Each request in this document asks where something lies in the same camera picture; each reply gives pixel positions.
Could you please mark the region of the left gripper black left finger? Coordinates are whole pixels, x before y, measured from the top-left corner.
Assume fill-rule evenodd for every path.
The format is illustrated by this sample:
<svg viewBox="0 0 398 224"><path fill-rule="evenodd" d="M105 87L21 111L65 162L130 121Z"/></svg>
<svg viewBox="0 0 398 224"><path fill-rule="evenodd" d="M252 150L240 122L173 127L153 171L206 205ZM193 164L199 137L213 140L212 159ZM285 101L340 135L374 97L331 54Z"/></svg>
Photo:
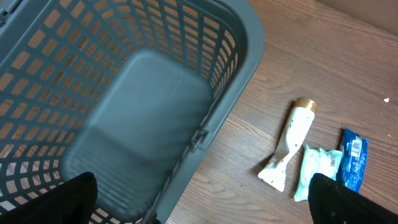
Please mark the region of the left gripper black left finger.
<svg viewBox="0 0 398 224"><path fill-rule="evenodd" d="M1 223L88 223L97 197L96 178L93 173L85 172L1 215Z"/></svg>

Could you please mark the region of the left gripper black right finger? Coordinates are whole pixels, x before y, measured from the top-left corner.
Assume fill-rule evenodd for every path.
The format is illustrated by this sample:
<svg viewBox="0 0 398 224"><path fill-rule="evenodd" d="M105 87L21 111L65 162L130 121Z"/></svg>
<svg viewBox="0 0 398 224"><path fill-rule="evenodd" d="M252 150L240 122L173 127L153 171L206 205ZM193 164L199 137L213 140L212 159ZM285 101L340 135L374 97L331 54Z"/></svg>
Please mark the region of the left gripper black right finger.
<svg viewBox="0 0 398 224"><path fill-rule="evenodd" d="M321 173L310 181L308 204L314 224L397 224L397 214Z"/></svg>

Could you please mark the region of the light blue snack packet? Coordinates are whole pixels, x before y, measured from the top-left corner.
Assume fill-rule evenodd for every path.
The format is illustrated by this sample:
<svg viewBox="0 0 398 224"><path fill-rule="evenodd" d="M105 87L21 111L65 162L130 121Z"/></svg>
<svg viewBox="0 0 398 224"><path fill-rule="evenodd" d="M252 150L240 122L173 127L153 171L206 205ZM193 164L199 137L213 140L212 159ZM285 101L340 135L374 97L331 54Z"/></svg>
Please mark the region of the light blue snack packet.
<svg viewBox="0 0 398 224"><path fill-rule="evenodd" d="M294 200L296 202L308 200L310 181L316 173L321 173L336 180L342 157L343 153L341 151L310 148L307 144L304 150L300 178Z"/></svg>

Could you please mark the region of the white tube gold cap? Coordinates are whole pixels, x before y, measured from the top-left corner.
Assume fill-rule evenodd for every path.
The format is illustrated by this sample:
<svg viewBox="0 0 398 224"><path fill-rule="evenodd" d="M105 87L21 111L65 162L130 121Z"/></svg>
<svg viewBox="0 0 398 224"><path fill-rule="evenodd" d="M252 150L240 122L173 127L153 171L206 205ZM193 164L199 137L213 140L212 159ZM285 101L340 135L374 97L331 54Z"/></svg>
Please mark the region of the white tube gold cap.
<svg viewBox="0 0 398 224"><path fill-rule="evenodd" d="M274 154L260 171L258 177L280 192L284 191L287 164L302 147L315 119L317 103L300 97L295 101Z"/></svg>

